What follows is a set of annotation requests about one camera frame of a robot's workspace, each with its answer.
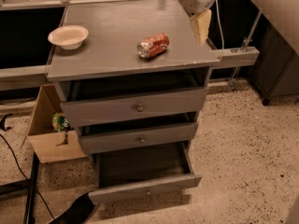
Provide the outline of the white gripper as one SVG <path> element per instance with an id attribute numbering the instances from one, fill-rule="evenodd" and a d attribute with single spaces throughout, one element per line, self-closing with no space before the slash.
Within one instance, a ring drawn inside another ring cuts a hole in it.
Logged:
<path id="1" fill-rule="evenodd" d="M 211 22 L 211 10 L 209 9 L 215 0 L 178 0 L 184 10 L 194 14 L 190 17 L 190 25 L 198 44 L 203 44 L 208 38 Z"/>

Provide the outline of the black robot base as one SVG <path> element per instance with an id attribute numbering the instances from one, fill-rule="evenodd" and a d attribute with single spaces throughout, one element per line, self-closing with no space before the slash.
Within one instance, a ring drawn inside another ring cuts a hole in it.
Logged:
<path id="1" fill-rule="evenodd" d="M 85 193 L 78 197 L 65 212 L 49 224 L 83 224 L 92 213 L 94 207 L 95 205 L 89 194 Z"/>

